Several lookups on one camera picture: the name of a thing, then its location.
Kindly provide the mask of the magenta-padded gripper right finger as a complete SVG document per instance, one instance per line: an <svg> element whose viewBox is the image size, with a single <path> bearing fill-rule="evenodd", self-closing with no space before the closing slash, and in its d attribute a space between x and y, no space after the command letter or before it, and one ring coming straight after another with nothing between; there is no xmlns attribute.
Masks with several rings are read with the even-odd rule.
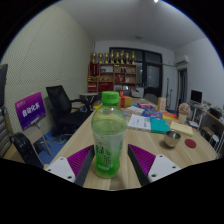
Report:
<svg viewBox="0 0 224 224"><path fill-rule="evenodd" d="M128 156L141 186L146 186L180 170L165 155L154 155L140 147L129 144Z"/></svg>

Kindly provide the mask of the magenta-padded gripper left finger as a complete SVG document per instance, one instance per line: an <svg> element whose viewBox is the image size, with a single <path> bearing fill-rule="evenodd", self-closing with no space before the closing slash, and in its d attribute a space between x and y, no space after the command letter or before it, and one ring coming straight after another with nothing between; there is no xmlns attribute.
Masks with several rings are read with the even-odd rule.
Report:
<svg viewBox="0 0 224 224"><path fill-rule="evenodd" d="M90 145L68 158L59 157L46 171L67 181L82 186L94 157L94 146Z"/></svg>

